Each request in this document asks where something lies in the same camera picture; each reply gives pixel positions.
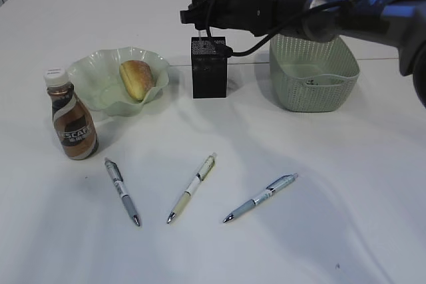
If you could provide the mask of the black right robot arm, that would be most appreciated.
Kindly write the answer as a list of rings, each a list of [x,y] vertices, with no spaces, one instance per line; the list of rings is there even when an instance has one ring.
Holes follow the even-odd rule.
[[[245,57],[281,34],[317,43],[338,35],[395,47],[399,72],[411,76],[425,102],[425,0],[192,0],[183,24],[249,31],[261,41],[245,51],[224,45],[225,57]]]

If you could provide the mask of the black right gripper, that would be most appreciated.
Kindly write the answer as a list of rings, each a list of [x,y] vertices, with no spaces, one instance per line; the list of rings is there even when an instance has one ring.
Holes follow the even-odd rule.
[[[307,0],[192,0],[180,12],[183,24],[204,30],[206,23],[218,29],[249,31],[266,35],[280,23],[308,7]]]

